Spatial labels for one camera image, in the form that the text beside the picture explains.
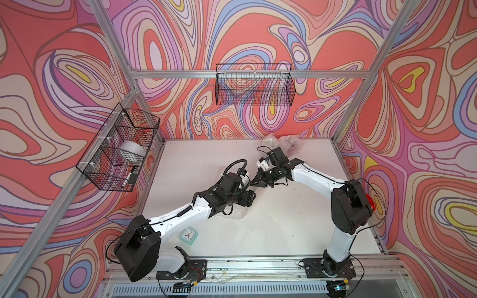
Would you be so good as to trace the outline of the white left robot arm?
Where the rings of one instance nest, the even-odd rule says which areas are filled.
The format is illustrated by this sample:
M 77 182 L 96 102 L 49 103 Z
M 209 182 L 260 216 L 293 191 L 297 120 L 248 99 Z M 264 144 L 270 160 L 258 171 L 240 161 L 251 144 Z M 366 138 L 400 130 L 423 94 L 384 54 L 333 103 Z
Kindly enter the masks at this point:
M 223 174 L 215 185 L 196 192 L 183 207 L 150 219 L 134 217 L 113 248 L 129 280 L 139 281 L 153 270 L 183 277 L 190 268 L 190 257 L 181 247 L 162 249 L 161 245 L 192 224 L 223 213 L 226 207 L 250 207 L 257 195 L 248 189 L 249 184 L 245 170 Z

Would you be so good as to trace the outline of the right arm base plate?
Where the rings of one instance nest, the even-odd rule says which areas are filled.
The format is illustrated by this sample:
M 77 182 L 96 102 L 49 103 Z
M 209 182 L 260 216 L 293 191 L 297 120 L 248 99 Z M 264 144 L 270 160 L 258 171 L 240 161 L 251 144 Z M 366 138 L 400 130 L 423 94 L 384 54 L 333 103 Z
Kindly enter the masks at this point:
M 305 258 L 298 262 L 307 278 L 353 279 L 357 276 L 351 258 L 337 263 L 331 258 Z

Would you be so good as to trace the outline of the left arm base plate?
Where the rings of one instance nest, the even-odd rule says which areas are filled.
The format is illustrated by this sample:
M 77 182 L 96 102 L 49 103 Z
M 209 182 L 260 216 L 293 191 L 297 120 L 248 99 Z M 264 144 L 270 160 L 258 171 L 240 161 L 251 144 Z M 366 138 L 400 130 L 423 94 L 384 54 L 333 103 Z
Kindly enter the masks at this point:
M 201 281 L 206 278 L 207 260 L 198 259 L 187 261 L 176 273 L 158 271 L 156 279 L 161 280 L 192 280 Z

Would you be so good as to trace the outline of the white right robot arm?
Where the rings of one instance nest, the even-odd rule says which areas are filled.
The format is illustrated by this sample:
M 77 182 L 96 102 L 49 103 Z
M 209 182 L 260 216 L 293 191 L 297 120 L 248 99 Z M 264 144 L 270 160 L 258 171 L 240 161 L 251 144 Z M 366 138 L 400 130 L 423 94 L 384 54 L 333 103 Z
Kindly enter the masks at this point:
M 375 211 L 375 203 L 357 180 L 340 180 L 315 170 L 298 158 L 290 160 L 281 148 L 271 149 L 257 161 L 257 174 L 252 184 L 257 187 L 275 187 L 286 179 L 301 183 L 328 198 L 331 219 L 335 225 L 324 259 L 332 264 L 343 263 L 360 227 L 367 224 Z

